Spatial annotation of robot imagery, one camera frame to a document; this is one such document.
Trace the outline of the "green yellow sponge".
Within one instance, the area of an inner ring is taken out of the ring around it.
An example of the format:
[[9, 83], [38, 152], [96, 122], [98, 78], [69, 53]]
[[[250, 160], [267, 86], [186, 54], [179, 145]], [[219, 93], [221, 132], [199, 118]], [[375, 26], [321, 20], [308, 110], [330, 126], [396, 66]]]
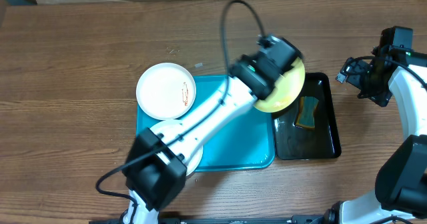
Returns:
[[318, 99], [315, 97], [300, 97], [298, 101], [298, 114], [295, 126], [303, 129], [315, 129], [315, 114], [318, 108]]

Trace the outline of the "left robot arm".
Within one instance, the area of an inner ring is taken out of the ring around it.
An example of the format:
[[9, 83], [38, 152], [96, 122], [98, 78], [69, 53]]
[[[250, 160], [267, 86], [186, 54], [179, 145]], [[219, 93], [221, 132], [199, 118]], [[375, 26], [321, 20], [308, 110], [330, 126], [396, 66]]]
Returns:
[[242, 55], [223, 84], [179, 121], [162, 121], [136, 138], [122, 167], [130, 204], [122, 223], [157, 223], [158, 213], [184, 188], [197, 152], [230, 121], [257, 102], [269, 112], [286, 108], [304, 83], [303, 56], [284, 38], [259, 40], [260, 50]]

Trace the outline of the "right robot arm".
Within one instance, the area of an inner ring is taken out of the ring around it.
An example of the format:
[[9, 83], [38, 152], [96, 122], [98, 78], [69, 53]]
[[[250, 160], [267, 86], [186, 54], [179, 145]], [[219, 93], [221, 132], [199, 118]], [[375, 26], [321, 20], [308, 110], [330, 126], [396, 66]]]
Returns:
[[380, 168], [374, 189], [328, 209], [319, 223], [411, 223], [426, 218], [426, 55], [412, 48], [413, 30], [384, 29], [370, 56], [350, 57], [337, 81], [358, 98], [386, 107], [394, 99], [403, 142]]

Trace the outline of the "yellow green rimmed plate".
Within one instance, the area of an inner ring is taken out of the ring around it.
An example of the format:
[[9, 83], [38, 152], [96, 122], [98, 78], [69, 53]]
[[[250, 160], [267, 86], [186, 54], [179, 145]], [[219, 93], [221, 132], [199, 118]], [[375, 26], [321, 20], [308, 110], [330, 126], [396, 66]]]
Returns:
[[292, 69], [280, 75], [275, 82], [272, 93], [265, 99], [259, 100], [254, 107], [265, 113], [275, 113], [291, 105], [304, 86], [306, 71], [301, 58], [297, 57], [291, 64]]

